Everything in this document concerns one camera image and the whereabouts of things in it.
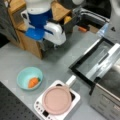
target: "toy stove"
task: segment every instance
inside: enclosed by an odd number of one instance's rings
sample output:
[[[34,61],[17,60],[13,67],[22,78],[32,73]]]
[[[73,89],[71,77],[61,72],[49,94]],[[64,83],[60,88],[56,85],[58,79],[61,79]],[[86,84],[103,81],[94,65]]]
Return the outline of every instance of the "toy stove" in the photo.
[[[63,86],[63,85],[65,85],[63,82],[61,82],[60,80],[56,80],[49,88],[54,86]],[[80,95],[75,91],[73,91],[72,89],[70,89],[70,94],[72,96],[72,104],[69,110],[61,115],[52,115],[49,114],[42,106],[42,97],[46,91],[42,93],[42,95],[36,100],[34,104],[34,109],[44,120],[64,120],[67,117],[67,115],[73,110],[76,104],[80,101]]]

